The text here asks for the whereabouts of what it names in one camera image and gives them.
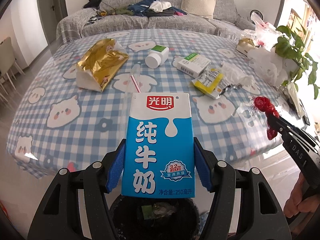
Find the right hand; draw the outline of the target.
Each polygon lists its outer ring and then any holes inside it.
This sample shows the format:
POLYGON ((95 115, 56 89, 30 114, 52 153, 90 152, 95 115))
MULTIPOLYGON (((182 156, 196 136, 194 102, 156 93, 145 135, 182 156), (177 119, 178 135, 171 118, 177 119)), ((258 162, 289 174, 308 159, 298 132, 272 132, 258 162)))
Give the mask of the right hand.
POLYGON ((319 206, 319 194, 313 195, 305 200, 303 198, 303 184, 305 178, 302 173, 299 174, 298 180, 291 191, 290 197, 285 203, 283 213, 287 218, 297 215, 299 212, 302 213, 314 213, 319 206))

